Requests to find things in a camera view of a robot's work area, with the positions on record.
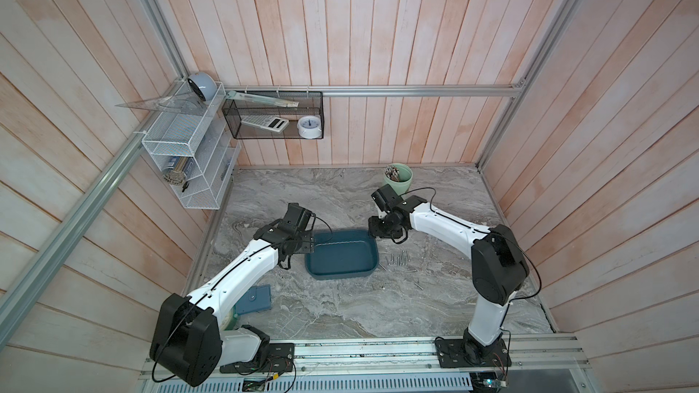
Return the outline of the teal plastic storage tray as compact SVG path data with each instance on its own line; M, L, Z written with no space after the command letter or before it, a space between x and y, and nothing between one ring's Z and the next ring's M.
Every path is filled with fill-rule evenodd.
M316 280L366 278L378 267L380 255L367 229L316 232L314 250L305 256L305 268Z

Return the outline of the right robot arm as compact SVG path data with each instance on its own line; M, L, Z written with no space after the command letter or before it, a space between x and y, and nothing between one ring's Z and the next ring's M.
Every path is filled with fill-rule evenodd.
M502 338L502 325L511 304L535 298L542 283L531 295L518 292L533 267L527 254L506 225L477 225L435 207L420 196L398 194L384 185L371 197L380 214L369 218L369 233L399 245L412 230L430 235L454 247L471 260L471 280L478 293L473 317L461 340L435 338L440 366L480 368L511 366L509 342Z

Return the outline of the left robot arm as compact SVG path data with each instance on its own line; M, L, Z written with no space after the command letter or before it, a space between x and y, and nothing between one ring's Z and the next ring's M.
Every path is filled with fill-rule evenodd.
M198 387L221 366L266 364L269 336L251 326L227 330L235 305L267 272L313 247L316 215L290 203L283 218L256 231L247 247L207 283L161 305L149 358L172 378Z

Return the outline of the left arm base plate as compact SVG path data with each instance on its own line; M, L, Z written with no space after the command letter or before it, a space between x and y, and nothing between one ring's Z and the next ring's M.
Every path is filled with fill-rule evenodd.
M263 373L283 374L293 371L294 356L295 345L293 343L263 344L251 361L224 365L220 367L220 372L240 376L261 375Z

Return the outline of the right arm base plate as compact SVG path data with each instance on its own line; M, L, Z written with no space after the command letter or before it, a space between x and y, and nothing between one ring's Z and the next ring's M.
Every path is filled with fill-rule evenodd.
M433 340L442 369L505 368L512 365L507 343L502 338L489 346L477 340L437 337Z

